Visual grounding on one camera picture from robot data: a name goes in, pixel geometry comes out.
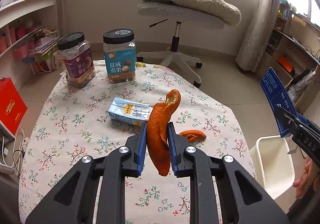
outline black jar lid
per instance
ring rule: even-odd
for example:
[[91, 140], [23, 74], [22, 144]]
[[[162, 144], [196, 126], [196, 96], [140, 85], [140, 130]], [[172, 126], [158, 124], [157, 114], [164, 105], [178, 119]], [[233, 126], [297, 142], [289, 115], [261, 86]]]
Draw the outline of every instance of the black jar lid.
[[103, 42], [107, 44], [123, 44], [134, 40], [134, 32], [129, 29], [114, 29], [103, 34]]
[[63, 51], [66, 49], [70, 49], [84, 41], [84, 33], [83, 32], [74, 32], [62, 37], [58, 40], [58, 49]]

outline floral tablecloth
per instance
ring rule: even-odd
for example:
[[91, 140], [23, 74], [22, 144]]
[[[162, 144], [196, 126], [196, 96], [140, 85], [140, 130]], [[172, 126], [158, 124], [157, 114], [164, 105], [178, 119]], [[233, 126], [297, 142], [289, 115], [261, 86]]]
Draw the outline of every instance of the floral tablecloth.
[[[108, 155], [139, 132], [137, 126], [109, 118], [107, 110], [114, 97], [155, 104], [164, 101], [171, 89], [181, 93], [180, 106], [171, 117], [176, 132], [203, 131], [207, 139], [193, 146], [210, 156], [232, 155], [254, 176], [247, 144], [231, 109], [159, 65], [137, 68], [135, 81], [116, 85], [108, 81], [106, 68], [96, 65], [96, 76], [85, 88], [68, 86], [62, 75], [45, 102], [23, 160], [22, 223], [82, 156]], [[189, 178], [178, 179], [172, 170], [167, 177], [158, 175], [148, 151], [142, 176], [127, 178], [125, 185], [126, 224], [189, 223]]]

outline chair base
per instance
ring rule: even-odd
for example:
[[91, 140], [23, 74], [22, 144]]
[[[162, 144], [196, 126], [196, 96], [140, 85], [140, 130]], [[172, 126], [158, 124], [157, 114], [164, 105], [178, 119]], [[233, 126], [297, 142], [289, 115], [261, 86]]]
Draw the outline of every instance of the chair base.
[[181, 53], [179, 51], [176, 51], [176, 52], [170, 51], [170, 48], [168, 48], [166, 51], [159, 51], [159, 52], [139, 52], [137, 54], [137, 60], [140, 61], [141, 57], [164, 59], [160, 63], [160, 65], [164, 66], [164, 67], [167, 67], [172, 62], [176, 63], [179, 66], [179, 68], [181, 68], [183, 71], [191, 74], [194, 77], [195, 82], [193, 85], [197, 88], [200, 87], [201, 78], [187, 64], [187, 62], [193, 63], [196, 65], [197, 68], [201, 68], [202, 63], [199, 58], [191, 57], [191, 56], [186, 55], [184, 53]]

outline metal pivot bolt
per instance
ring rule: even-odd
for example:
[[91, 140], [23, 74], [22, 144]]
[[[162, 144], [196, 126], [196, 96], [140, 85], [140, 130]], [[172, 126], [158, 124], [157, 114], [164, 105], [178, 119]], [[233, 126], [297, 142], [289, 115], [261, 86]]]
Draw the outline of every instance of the metal pivot bolt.
[[82, 157], [81, 161], [83, 163], [89, 163], [89, 162], [91, 162], [91, 156], [86, 155], [86, 156]]
[[224, 157], [224, 160], [227, 162], [227, 163], [232, 163], [233, 162], [233, 157], [231, 155], [226, 155]]
[[129, 148], [128, 147], [120, 147], [119, 152], [122, 154], [125, 154], [125, 153], [129, 152]]
[[193, 154], [196, 151], [196, 148], [195, 147], [187, 147], [186, 150], [188, 153]]

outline jar with blue label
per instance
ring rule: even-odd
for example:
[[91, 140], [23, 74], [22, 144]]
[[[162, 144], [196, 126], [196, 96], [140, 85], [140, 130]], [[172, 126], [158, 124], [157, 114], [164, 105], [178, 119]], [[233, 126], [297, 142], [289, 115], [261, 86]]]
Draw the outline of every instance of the jar with blue label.
[[109, 81], [119, 83], [135, 79], [136, 45], [133, 30], [115, 29], [105, 32], [103, 53]]

